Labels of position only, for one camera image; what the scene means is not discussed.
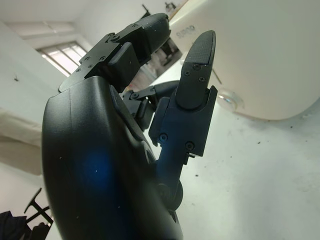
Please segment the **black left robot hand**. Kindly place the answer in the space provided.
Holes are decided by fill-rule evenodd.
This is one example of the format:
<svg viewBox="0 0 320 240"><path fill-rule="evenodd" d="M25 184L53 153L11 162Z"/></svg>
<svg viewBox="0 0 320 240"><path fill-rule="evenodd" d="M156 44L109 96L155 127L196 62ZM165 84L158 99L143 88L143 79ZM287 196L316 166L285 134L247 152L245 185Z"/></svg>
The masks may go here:
<svg viewBox="0 0 320 240"><path fill-rule="evenodd" d="M183 239L180 176L206 146L215 32L198 36L179 80L126 91L170 33L157 13L105 35L47 101L42 171L64 240Z"/></svg>

